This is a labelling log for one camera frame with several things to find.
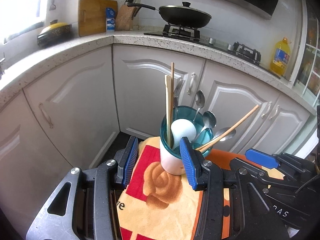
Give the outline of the small silver spoon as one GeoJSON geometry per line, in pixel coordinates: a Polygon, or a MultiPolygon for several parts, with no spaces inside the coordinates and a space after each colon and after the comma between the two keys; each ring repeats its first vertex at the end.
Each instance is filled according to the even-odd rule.
{"type": "Polygon", "coordinates": [[[196,105],[197,105],[197,111],[195,113],[193,122],[195,122],[197,114],[204,107],[204,104],[205,104],[205,97],[204,97],[203,91],[201,91],[201,90],[197,91],[195,102],[196,102],[196,105]]]}

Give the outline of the utensil holder cup teal rim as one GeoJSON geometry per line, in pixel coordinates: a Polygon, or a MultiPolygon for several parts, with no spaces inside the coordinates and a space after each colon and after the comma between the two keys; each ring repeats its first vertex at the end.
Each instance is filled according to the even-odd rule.
{"type": "Polygon", "coordinates": [[[167,139],[167,118],[164,117],[160,126],[160,159],[165,171],[173,175],[185,174],[181,154],[180,139],[187,137],[193,149],[198,148],[213,139],[211,128],[206,128],[203,115],[189,106],[178,106],[174,109],[170,126],[171,139],[167,139]]]}

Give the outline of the wooden knife block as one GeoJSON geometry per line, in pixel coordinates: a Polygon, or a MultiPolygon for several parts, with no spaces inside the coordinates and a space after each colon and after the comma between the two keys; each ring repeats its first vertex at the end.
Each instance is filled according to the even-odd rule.
{"type": "Polygon", "coordinates": [[[133,2],[134,0],[126,0],[118,10],[116,16],[116,31],[130,31],[133,29],[133,15],[138,8],[127,6],[133,2]]]}

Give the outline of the brown wooden chopstick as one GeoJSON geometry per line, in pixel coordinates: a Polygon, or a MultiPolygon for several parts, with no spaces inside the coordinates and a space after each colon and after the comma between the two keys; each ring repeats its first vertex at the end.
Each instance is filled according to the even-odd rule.
{"type": "Polygon", "coordinates": [[[173,113],[174,113],[174,69],[175,69],[175,64],[174,62],[171,63],[171,124],[170,124],[170,132],[171,132],[171,143],[170,143],[170,147],[172,148],[174,140],[172,137],[172,130],[171,130],[171,125],[173,123],[173,113]]]}

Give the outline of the light bamboo chopstick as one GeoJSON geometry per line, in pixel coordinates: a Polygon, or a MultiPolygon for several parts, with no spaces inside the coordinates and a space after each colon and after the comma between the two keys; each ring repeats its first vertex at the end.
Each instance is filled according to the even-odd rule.
{"type": "Polygon", "coordinates": [[[171,76],[165,75],[165,92],[166,92],[166,120],[167,120],[167,144],[171,148],[171,122],[172,122],[172,104],[171,104],[171,76]]]}
{"type": "Polygon", "coordinates": [[[241,125],[248,117],[250,117],[260,106],[256,105],[253,107],[245,116],[243,116],[237,123],[235,123],[232,127],[227,129],[225,132],[223,132],[218,137],[213,138],[211,141],[207,142],[206,144],[196,148],[197,151],[200,151],[201,153],[208,150],[208,148],[215,145],[217,142],[219,142],[221,139],[225,138],[227,135],[229,135],[232,131],[234,131],[239,125],[241,125]]]}

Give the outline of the orange yellow red towel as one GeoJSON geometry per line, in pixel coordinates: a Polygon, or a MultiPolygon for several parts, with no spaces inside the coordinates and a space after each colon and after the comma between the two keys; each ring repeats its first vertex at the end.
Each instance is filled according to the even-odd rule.
{"type": "Polygon", "coordinates": [[[138,160],[117,200],[123,239],[193,239],[202,201],[186,175],[161,166],[159,137],[139,143],[138,160]]]}

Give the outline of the round silver spoon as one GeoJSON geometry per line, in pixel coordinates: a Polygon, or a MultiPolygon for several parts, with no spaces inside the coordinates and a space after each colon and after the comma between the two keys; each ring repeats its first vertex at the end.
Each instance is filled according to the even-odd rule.
{"type": "Polygon", "coordinates": [[[211,111],[205,111],[204,114],[203,114],[203,123],[204,123],[204,126],[200,130],[200,132],[197,134],[197,136],[195,137],[194,141],[196,141],[198,139],[200,134],[205,129],[207,129],[207,128],[213,129],[216,126],[216,117],[215,117],[214,113],[211,112],[211,111]]]}

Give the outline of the silver fork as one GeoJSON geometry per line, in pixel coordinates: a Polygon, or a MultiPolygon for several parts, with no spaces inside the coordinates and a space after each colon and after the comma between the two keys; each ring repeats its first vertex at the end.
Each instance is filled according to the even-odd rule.
{"type": "Polygon", "coordinates": [[[178,81],[178,83],[176,85],[176,88],[174,89],[174,100],[173,100],[174,108],[178,107],[178,98],[179,98],[183,83],[184,83],[184,80],[183,79],[179,79],[179,81],[178,81]]]}

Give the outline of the yellow oil bottle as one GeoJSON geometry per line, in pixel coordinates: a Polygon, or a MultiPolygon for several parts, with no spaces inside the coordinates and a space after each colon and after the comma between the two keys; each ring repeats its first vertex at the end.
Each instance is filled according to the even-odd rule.
{"type": "Polygon", "coordinates": [[[290,54],[291,52],[288,39],[283,37],[283,39],[277,42],[274,46],[274,51],[270,62],[270,70],[279,76],[283,76],[290,59],[290,54]]]}

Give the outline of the wooden cutting board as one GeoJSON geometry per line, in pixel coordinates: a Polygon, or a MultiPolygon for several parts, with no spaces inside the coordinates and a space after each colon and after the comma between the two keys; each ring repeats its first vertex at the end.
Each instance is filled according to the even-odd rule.
{"type": "Polygon", "coordinates": [[[114,0],[78,0],[78,34],[80,37],[106,32],[106,8],[118,11],[114,0]]]}

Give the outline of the gas stove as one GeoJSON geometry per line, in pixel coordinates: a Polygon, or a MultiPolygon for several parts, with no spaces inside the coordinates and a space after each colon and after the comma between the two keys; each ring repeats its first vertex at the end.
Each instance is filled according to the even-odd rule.
{"type": "Polygon", "coordinates": [[[223,51],[267,71],[278,79],[280,78],[277,74],[271,72],[267,67],[261,65],[261,53],[256,49],[249,48],[248,46],[239,42],[230,44],[212,37],[201,36],[199,29],[196,28],[187,28],[180,25],[166,24],[162,31],[146,32],[144,34],[192,42],[223,51]]]}

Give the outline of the glass door cabinet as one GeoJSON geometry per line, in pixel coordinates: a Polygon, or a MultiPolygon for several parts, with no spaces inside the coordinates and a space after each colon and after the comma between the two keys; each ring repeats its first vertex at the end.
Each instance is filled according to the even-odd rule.
{"type": "Polygon", "coordinates": [[[319,105],[319,18],[311,5],[302,0],[302,27],[292,89],[313,108],[319,105]]]}

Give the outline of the black frying pan with lid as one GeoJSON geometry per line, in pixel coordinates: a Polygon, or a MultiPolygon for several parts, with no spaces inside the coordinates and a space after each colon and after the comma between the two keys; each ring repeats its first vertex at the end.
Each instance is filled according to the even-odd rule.
{"type": "Polygon", "coordinates": [[[177,25],[184,28],[199,29],[205,27],[212,16],[204,11],[190,7],[190,3],[183,5],[165,5],[159,8],[142,4],[127,3],[128,7],[146,8],[158,11],[161,18],[170,25],[177,25]]]}

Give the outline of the blue white carton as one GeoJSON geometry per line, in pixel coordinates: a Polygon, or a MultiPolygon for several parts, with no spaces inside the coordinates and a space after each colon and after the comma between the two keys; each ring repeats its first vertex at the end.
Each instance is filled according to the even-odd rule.
{"type": "Polygon", "coordinates": [[[106,8],[106,32],[116,29],[116,12],[112,8],[106,8]]]}

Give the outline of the white rice paddle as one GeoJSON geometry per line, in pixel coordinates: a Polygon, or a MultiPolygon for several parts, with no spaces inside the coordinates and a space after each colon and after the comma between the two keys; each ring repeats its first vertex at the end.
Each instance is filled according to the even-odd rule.
{"type": "Polygon", "coordinates": [[[194,124],[187,119],[177,119],[171,125],[172,136],[174,138],[173,149],[175,149],[182,137],[187,137],[189,140],[194,140],[196,137],[196,128],[194,124]]]}

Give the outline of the yellow black pot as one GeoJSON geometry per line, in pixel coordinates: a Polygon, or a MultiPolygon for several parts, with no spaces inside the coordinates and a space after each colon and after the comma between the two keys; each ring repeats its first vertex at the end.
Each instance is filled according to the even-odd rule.
{"type": "Polygon", "coordinates": [[[73,26],[71,24],[52,20],[50,25],[42,29],[37,36],[37,45],[44,48],[68,41],[73,36],[73,26]]]}

